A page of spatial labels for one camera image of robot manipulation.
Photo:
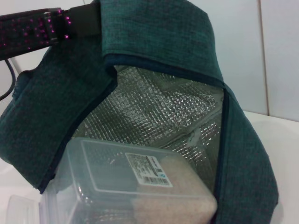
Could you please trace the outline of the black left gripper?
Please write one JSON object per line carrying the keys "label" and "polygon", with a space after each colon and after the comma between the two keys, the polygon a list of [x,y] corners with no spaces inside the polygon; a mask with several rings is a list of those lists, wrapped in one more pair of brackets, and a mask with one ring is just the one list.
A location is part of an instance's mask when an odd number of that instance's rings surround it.
{"label": "black left gripper", "polygon": [[101,33],[100,3],[68,10],[31,10],[0,17],[0,57],[7,59],[64,40]]}

